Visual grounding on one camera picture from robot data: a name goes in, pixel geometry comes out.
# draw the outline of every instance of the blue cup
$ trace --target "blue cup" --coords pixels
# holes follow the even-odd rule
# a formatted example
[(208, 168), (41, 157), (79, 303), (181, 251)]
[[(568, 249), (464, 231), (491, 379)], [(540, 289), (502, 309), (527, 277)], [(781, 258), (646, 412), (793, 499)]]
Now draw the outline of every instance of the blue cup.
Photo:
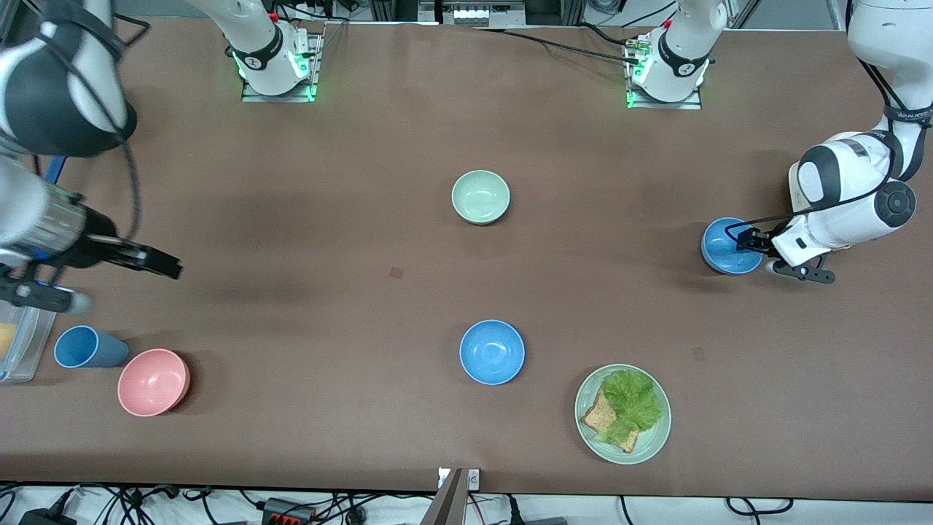
[(126, 343), (90, 326), (69, 328), (55, 343), (55, 362), (64, 368), (120, 366), (128, 357)]

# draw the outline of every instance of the brown table surface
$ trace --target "brown table surface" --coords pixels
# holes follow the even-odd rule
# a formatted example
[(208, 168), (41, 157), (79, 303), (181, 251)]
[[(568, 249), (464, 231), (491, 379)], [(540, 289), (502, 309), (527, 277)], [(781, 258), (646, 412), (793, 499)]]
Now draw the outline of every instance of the brown table surface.
[[(536, 32), (613, 51), (574, 29)], [(880, 97), (840, 33), (727, 33), (702, 111), (626, 109), (613, 63), (454, 27), (353, 26), (318, 102), (243, 104), (209, 21), (160, 20), (122, 77), (140, 114), (141, 242), (181, 280), (101, 265), (66, 283), (88, 323), (193, 372), (171, 415), (120, 408), (119, 369), (0, 389), (0, 476), (431, 490), (933, 498), (933, 194), (902, 232), (829, 259), (832, 286), (703, 262), (704, 226), (786, 211), (807, 148)], [(451, 185), (492, 169), (512, 205), (470, 226)], [(122, 157), (62, 183), (124, 225)], [(402, 278), (390, 277), (400, 268)], [(505, 386), (463, 372), (480, 319), (522, 333)], [(673, 429), (618, 466), (581, 441), (595, 368), (658, 378)]]

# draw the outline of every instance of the floor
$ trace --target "floor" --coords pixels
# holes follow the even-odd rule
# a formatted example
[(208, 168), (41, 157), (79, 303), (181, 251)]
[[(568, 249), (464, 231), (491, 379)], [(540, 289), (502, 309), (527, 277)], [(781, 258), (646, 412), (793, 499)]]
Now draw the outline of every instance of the floor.
[[(7, 516), (0, 523), (18, 523), (22, 514), (36, 508), (49, 508), (67, 490), (67, 487), (24, 487), (16, 489), (16, 499)], [(324, 492), (275, 492), (248, 490), (246, 495), (253, 501), (276, 497), (296, 504), (321, 502), (330, 499)], [(477, 494), (483, 523), (494, 525), (510, 517), (508, 500), (501, 495)], [(6, 508), (7, 498), (0, 499), (0, 514)], [(64, 514), (77, 520), (79, 525), (94, 523), (110, 500), (103, 489), (89, 488), (76, 491), (65, 506)], [(565, 518), (568, 525), (620, 525), (625, 524), (620, 499), (615, 496), (531, 496), (518, 495), (516, 501), (525, 521), (544, 518)], [(259, 511), (236, 490), (216, 490), (207, 498), (208, 508), (218, 523), (246, 522), (261, 524)], [(753, 518), (733, 514), (718, 498), (652, 498), (626, 497), (629, 516), (634, 525), (746, 525)], [(741, 501), (733, 505), (744, 510)], [(773, 509), (786, 504), (779, 500), (755, 500), (758, 509)], [(382, 497), (369, 504), (369, 525), (408, 525), (420, 523), (430, 505), (427, 498), (398, 499)], [(317, 506), (323, 510), (327, 504)], [(209, 525), (210, 519), (204, 512), (203, 503), (189, 502), (182, 497), (169, 500), (164, 495), (153, 496), (144, 502), (143, 509), (155, 525)], [(113, 512), (109, 523), (118, 523), (122, 511)], [(764, 525), (807, 525), (846, 523), (848, 525), (921, 525), (933, 523), (933, 504), (902, 503), (855, 503), (818, 500), (796, 501), (784, 514), (763, 516)], [(334, 518), (330, 523), (337, 525)], [(480, 525), (475, 508), (468, 508), (465, 525)]]

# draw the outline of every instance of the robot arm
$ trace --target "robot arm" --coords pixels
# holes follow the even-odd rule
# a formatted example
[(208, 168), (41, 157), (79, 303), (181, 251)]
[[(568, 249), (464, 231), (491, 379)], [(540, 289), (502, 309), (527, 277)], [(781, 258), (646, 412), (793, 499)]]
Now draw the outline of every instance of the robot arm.
[(933, 0), (859, 0), (849, 45), (867, 64), (891, 71), (881, 121), (862, 133), (835, 135), (790, 168), (795, 212), (771, 239), (792, 267), (835, 249), (890, 234), (916, 209), (909, 180), (924, 156), (933, 103)]
[(678, 2), (669, 25), (638, 37), (648, 43), (648, 50), (632, 82), (662, 102), (680, 102), (697, 88), (728, 19), (723, 0)]
[[(273, 22), (258, 0), (189, 2), (220, 26), (257, 92), (281, 94), (308, 76), (299, 67), (306, 33)], [(57, 280), (65, 267), (101, 262), (180, 276), (175, 257), (119, 236), (114, 222), (82, 204), (80, 195), (17, 160), (125, 148), (136, 114), (117, 76), (124, 49), (113, 31), (111, 0), (48, 0), (35, 37), (0, 53), (0, 300), (83, 313), (90, 297)], [(48, 282), (37, 278), (41, 266), (53, 270)]]

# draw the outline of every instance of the green plate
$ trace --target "green plate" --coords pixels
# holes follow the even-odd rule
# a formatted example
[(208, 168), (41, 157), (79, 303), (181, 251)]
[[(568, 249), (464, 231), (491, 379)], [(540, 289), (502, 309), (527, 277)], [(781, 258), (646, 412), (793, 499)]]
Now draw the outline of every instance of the green plate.
[(506, 212), (511, 193), (499, 175), (478, 169), (453, 183), (451, 200), (453, 209), (467, 222), (489, 224)]
[[(599, 389), (602, 388), (603, 380), (613, 372), (618, 372), (619, 370), (641, 372), (651, 377), (651, 381), (654, 382), (654, 393), (658, 396), (658, 400), (661, 401), (661, 418), (658, 419), (658, 422), (655, 423), (653, 427), (638, 434), (638, 441), (635, 442), (635, 450), (633, 450), (631, 454), (626, 454), (621, 448), (615, 445), (597, 441), (596, 431), (584, 425), (581, 421), (586, 411), (590, 409), (593, 401), (595, 401)], [(590, 374), (589, 377), (584, 379), (583, 384), (580, 385), (580, 390), (577, 391), (577, 401), (574, 403), (574, 415), (577, 418), (577, 430), (580, 432), (580, 437), (583, 438), (583, 442), (586, 443), (587, 447), (600, 458), (620, 465), (634, 465), (642, 461), (650, 460), (661, 450), (664, 443), (667, 443), (667, 436), (671, 433), (671, 404), (667, 400), (667, 394), (664, 393), (661, 384), (658, 383), (658, 380), (651, 374), (637, 366), (631, 366), (630, 364), (608, 364), (597, 369)]]

